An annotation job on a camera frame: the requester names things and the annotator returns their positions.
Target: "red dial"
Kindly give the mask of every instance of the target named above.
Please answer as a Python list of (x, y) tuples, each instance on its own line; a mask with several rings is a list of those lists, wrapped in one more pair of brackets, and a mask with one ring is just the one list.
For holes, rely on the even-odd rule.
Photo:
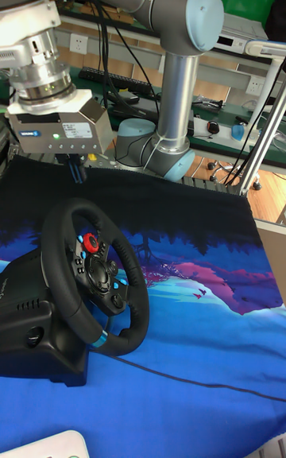
[(99, 241), (93, 234), (85, 234), (83, 236), (83, 245), (89, 253), (96, 253), (99, 251)]

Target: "power socket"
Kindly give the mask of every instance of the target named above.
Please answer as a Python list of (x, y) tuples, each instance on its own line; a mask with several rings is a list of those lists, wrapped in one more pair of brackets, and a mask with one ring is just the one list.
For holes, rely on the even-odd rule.
[(265, 83), (265, 78), (262, 78), (261, 76), (251, 76), (250, 82), (248, 84), (248, 87), (245, 91), (246, 94), (251, 94), (251, 95), (260, 95), (262, 88)]
[(79, 34), (71, 34), (70, 50), (74, 53), (82, 53), (87, 55), (88, 36), (80, 36)]

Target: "black steering wheel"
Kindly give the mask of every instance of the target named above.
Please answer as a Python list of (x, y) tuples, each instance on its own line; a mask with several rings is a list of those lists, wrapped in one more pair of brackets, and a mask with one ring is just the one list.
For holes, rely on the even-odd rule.
[[(96, 252), (83, 252), (83, 239), (75, 233), (73, 218), (82, 216), (96, 229)], [(109, 246), (120, 258), (129, 284), (118, 280), (116, 262), (108, 261)], [(124, 355), (145, 338), (149, 299), (145, 279), (133, 248), (119, 228), (88, 200), (65, 200), (48, 214), (41, 236), (43, 273), (60, 310), (74, 333), (105, 355)], [(130, 327), (119, 336), (107, 333), (91, 315), (80, 292), (108, 316), (130, 307)]]

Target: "blue fabric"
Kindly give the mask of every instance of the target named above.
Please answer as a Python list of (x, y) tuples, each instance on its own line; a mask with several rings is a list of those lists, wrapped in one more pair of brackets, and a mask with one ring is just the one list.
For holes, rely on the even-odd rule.
[[(33, 163), (19, 177), (24, 164), (13, 165), (2, 182), (1, 269), (37, 245), (42, 214), (61, 191), (81, 192), (127, 235), (148, 285), (147, 336), (123, 359), (181, 379), (286, 398), (286, 311), (246, 200), (111, 170), (94, 170), (77, 188), (65, 182), (67, 171), (61, 178), (59, 168)], [(180, 222), (182, 215), (188, 219)], [(128, 325), (126, 311), (111, 331)], [(0, 378), (0, 390), (0, 452), (74, 429), (92, 458), (242, 458), (286, 431), (286, 403), (180, 382), (92, 352), (86, 386)]]

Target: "steering wheel rim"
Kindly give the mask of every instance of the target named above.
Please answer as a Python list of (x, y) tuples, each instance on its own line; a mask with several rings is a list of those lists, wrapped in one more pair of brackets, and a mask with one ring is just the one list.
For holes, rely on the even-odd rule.
[[(67, 259), (67, 249), (75, 251), (74, 215), (87, 219), (115, 249), (128, 278), (126, 304), (130, 307), (130, 327), (119, 336), (103, 331), (79, 294)], [(48, 287), (62, 317), (86, 344), (104, 355), (124, 355), (135, 350), (145, 338), (149, 325), (149, 298), (145, 279), (133, 248), (119, 228), (98, 208), (84, 199), (73, 198), (56, 205), (48, 214), (41, 236), (42, 266)]]

